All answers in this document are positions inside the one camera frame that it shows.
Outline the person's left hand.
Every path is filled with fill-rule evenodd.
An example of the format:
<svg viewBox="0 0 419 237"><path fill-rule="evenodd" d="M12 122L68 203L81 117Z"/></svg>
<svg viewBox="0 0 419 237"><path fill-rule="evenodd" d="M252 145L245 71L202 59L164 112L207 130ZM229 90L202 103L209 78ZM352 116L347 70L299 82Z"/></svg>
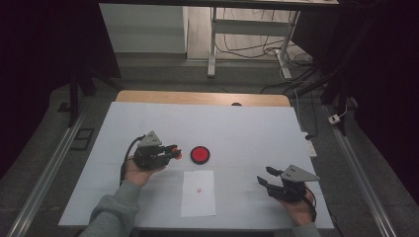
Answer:
<svg viewBox="0 0 419 237"><path fill-rule="evenodd" d="M165 167L154 170L143 170L136 166L132 158L128 158L126 161L124 178L139 187L144 187L153 174L164 169Z"/></svg>

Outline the aluminium floor rail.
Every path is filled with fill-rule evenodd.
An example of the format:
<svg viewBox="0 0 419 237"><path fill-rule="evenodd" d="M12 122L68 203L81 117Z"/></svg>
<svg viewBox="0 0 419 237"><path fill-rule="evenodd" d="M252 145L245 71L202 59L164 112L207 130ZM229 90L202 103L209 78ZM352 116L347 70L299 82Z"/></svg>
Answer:
<svg viewBox="0 0 419 237"><path fill-rule="evenodd" d="M349 141L336 124L329 123L333 133L345 155L347 163L354 175L366 204L369 206L377 228L382 237L397 237L396 231L378 198L372 183L364 171L358 157Z"/></svg>
<svg viewBox="0 0 419 237"><path fill-rule="evenodd" d="M79 117L65 130L6 237L26 236L92 102L92 98L82 101Z"/></svg>

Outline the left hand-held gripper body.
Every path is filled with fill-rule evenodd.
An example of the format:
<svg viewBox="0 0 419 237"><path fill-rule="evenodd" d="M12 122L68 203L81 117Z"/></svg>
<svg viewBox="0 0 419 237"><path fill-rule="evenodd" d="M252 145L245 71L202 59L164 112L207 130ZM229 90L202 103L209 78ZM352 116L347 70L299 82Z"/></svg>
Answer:
<svg viewBox="0 0 419 237"><path fill-rule="evenodd" d="M136 166L143 170L154 170L166 166L158 162L158 156L171 154L164 152L162 141L154 131L145 134L137 144L133 154L133 161Z"/></svg>

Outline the dark curtain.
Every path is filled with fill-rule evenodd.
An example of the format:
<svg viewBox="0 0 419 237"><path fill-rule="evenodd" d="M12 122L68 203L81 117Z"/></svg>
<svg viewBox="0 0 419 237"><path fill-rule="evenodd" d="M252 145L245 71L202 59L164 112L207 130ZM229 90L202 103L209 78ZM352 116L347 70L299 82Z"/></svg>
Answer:
<svg viewBox="0 0 419 237"><path fill-rule="evenodd" d="M342 1L347 11L302 12L293 42L331 73L363 22L374 21L342 79L359 127L419 205L419 0Z"/></svg>
<svg viewBox="0 0 419 237"><path fill-rule="evenodd" d="M53 90L121 76L100 0L0 0L0 178L31 138Z"/></svg>

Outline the person's right hand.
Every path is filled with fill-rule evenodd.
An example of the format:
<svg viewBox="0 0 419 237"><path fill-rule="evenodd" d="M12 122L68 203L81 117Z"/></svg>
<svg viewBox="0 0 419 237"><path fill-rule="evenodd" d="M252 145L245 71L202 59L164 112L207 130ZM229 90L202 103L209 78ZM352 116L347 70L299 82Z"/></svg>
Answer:
<svg viewBox="0 0 419 237"><path fill-rule="evenodd" d="M304 200L293 203L280 200L280 204L284 206L289 217L296 226L301 226L313 222L310 206Z"/></svg>

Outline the white cabinet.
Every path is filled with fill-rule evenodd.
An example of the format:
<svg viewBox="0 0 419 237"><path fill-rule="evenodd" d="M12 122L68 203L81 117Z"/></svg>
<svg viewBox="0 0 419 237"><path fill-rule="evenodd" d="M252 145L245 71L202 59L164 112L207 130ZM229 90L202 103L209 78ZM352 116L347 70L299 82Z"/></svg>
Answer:
<svg viewBox="0 0 419 237"><path fill-rule="evenodd" d="M185 53L188 8L100 4L115 52Z"/></svg>

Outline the large white table cover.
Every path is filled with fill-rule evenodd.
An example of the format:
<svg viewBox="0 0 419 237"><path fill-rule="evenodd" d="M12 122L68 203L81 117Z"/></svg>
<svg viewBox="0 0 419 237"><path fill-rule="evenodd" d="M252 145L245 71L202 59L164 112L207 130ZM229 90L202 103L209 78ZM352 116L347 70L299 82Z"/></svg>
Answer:
<svg viewBox="0 0 419 237"><path fill-rule="evenodd" d="M183 156L152 176L143 189L135 225L141 229L280 230L292 220L257 182L268 167L289 165L312 171L306 141L295 113L284 107L197 106L145 103L111 104L74 192L59 221L83 227L102 196L120 184L121 165L131 142L154 131L166 145L176 144ZM199 166L190 153L196 146L209 150ZM185 216L183 183L187 172L211 171L215 213Z"/></svg>

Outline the white paper sheet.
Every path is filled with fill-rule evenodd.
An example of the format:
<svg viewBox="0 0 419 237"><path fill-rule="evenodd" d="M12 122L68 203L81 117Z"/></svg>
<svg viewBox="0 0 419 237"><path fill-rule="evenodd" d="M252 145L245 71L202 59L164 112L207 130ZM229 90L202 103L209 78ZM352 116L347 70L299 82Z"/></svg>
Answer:
<svg viewBox="0 0 419 237"><path fill-rule="evenodd" d="M186 171L182 189L182 217L215 216L213 171Z"/></svg>

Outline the black tripod stand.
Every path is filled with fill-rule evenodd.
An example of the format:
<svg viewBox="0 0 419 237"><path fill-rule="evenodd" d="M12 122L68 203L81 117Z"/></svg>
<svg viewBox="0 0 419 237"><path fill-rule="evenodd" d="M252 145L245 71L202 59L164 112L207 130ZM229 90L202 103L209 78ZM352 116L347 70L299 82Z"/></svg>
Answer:
<svg viewBox="0 0 419 237"><path fill-rule="evenodd" d="M323 105L331 105L334 101L337 101L337 112L336 116L340 119L334 123L333 126L337 128L342 135L346 135L345 128L345 115L348 111L347 98L348 91L344 74L346 71L345 65L339 65L331 73L324 75L317 82L301 89L292 94L292 98L298 98L308 92L325 85L320 101Z"/></svg>

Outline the white-legged desk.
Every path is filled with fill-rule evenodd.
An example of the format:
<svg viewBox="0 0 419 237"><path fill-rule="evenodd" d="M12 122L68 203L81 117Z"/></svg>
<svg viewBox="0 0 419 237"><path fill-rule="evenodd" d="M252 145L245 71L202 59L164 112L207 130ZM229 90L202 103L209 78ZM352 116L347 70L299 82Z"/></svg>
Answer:
<svg viewBox="0 0 419 237"><path fill-rule="evenodd" d="M291 79L285 55L293 35L297 17L301 11L320 11L337 8L339 0L97 0L106 4L132 4L155 6L210 7L210 47L208 78L215 75L215 38L217 34L275 36L284 41L276 57L280 64L280 74L284 79ZM287 10L291 17L286 23L256 22L244 20L219 20L218 8Z"/></svg>

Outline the wooden table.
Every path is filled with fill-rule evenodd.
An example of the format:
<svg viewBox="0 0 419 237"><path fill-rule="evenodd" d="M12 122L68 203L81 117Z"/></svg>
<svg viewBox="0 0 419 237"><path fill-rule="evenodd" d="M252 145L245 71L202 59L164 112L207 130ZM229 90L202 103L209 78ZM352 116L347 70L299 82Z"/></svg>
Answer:
<svg viewBox="0 0 419 237"><path fill-rule="evenodd" d="M164 92L164 91L120 91L117 102L157 103L182 105L217 105L231 106L240 103L244 107L289 107L284 95L199 93L199 92Z"/></svg>

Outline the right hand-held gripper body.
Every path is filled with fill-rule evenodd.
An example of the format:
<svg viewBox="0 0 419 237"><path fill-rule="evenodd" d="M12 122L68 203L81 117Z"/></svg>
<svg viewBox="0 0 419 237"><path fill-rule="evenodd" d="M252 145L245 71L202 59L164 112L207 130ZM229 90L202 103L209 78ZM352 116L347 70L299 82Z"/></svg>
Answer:
<svg viewBox="0 0 419 237"><path fill-rule="evenodd" d="M279 188L277 199L293 203L302 200L306 195L306 182L317 182L320 178L298 166L289 165L284 173L279 176L283 185Z"/></svg>

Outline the round black red ink pad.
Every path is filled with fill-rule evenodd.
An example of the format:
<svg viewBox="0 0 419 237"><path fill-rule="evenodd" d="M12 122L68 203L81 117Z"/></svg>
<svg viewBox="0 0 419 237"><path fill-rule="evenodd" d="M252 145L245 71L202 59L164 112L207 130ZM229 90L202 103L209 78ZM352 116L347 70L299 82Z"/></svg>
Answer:
<svg viewBox="0 0 419 237"><path fill-rule="evenodd" d="M190 157L195 164L203 165L210 159L210 151L204 146L196 146L192 149Z"/></svg>

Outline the white power strip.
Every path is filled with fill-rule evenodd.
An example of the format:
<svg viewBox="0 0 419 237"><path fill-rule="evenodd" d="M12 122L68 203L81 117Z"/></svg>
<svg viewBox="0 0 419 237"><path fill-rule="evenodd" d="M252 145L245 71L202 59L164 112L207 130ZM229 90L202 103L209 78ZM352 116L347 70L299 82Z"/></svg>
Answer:
<svg viewBox="0 0 419 237"><path fill-rule="evenodd" d="M302 134L302 136L303 136L303 138L304 138L304 140L306 142L308 155L311 158L316 157L317 156L317 153L316 153L315 148L314 148L314 145L313 145L313 143L311 141L311 136L307 132L304 132Z"/></svg>

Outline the black floor plate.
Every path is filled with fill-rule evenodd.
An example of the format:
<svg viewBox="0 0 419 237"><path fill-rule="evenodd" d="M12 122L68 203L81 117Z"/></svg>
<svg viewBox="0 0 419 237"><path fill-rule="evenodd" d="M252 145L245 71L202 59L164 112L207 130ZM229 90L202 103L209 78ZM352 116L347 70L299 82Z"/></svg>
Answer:
<svg viewBox="0 0 419 237"><path fill-rule="evenodd" d="M85 151L93 137L94 128L79 128L70 146L71 150Z"/></svg>

